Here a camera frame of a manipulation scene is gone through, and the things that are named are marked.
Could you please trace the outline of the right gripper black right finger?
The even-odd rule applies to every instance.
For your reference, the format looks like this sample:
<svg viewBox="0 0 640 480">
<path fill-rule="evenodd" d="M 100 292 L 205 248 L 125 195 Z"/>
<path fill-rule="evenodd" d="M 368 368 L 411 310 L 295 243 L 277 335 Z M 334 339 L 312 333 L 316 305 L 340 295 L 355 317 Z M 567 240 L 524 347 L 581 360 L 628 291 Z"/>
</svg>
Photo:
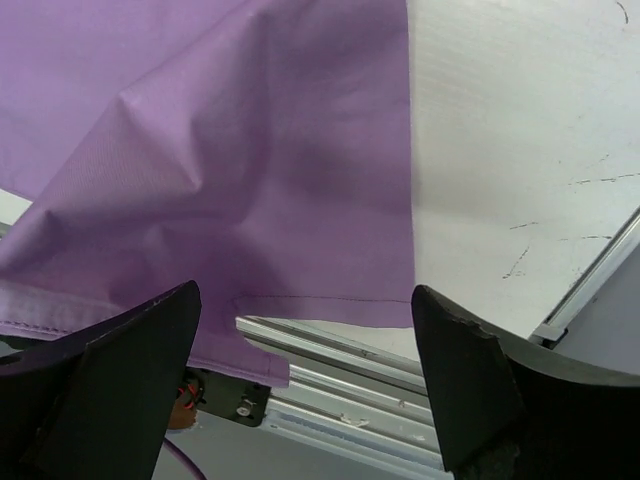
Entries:
<svg viewBox="0 0 640 480">
<path fill-rule="evenodd" d="M 457 479 L 636 479 L 639 378 L 567 358 L 419 285 L 412 318 Z"/>
</svg>

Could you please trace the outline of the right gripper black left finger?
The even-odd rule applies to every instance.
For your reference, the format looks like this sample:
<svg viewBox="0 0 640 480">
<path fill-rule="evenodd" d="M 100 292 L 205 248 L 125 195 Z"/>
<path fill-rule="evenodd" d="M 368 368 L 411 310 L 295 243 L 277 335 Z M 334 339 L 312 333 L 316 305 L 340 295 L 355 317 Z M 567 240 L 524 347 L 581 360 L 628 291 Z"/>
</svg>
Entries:
<svg viewBox="0 0 640 480">
<path fill-rule="evenodd" d="M 2 357 L 2 478 L 151 478 L 200 312 L 189 281 Z"/>
</svg>

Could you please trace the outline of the purple trousers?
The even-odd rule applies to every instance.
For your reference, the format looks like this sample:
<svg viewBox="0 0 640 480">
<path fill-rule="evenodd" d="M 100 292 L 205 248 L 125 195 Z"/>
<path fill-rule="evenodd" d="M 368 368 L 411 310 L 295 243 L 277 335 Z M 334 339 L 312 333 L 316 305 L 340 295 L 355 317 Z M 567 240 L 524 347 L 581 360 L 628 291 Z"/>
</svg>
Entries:
<svg viewBox="0 0 640 480">
<path fill-rule="evenodd" d="M 280 386 L 239 316 L 406 328 L 402 1 L 5 1 L 1 331 L 54 339 L 186 281 L 190 363 Z"/>
</svg>

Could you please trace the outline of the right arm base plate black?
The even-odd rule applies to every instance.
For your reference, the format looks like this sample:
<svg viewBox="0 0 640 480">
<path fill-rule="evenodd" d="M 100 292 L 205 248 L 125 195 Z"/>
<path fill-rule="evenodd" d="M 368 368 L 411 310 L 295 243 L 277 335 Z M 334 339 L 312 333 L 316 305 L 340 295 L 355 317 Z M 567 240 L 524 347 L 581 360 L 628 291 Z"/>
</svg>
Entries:
<svg viewBox="0 0 640 480">
<path fill-rule="evenodd" d="M 178 387 L 168 429 L 193 427 L 200 412 L 258 427 L 264 419 L 270 394 L 271 388 L 259 383 L 187 368 Z"/>
</svg>

